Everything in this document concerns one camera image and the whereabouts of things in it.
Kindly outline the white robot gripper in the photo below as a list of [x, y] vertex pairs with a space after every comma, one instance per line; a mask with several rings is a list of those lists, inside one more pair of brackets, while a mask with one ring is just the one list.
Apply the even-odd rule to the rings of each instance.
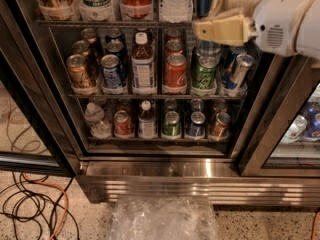
[[242, 14], [202, 18], [192, 22], [195, 36], [203, 41], [241, 46], [255, 37], [256, 30], [255, 43], [262, 51], [285, 57], [315, 56], [315, 0], [228, 0], [228, 8], [253, 14], [254, 23]]

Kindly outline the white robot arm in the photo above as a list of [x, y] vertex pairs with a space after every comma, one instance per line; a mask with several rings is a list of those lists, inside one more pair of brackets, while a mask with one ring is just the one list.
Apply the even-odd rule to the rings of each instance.
[[240, 46], [252, 40], [263, 52], [320, 59], [320, 0], [224, 0], [192, 29], [204, 41]]

